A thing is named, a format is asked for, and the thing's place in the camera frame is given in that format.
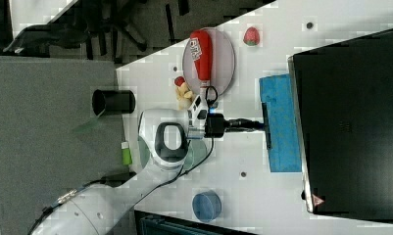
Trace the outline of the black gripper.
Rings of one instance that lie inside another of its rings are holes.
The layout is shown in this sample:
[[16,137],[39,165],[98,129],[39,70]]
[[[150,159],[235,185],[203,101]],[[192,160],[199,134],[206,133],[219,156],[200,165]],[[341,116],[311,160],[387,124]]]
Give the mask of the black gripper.
[[240,132],[264,132],[261,128],[243,128],[243,127],[263,127],[262,122],[249,120],[246,118],[225,119],[222,114],[208,114],[205,122],[205,138],[222,138],[228,133]]

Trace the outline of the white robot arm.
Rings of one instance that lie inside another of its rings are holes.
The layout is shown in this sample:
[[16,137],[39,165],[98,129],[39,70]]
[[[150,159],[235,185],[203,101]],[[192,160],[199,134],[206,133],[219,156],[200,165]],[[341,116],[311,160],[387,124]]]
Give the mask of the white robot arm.
[[264,129],[259,121],[226,119],[207,108],[146,110],[138,127],[150,152],[146,166],[117,187],[91,183],[72,190],[45,210],[27,235],[107,235],[144,197],[180,177],[190,140]]

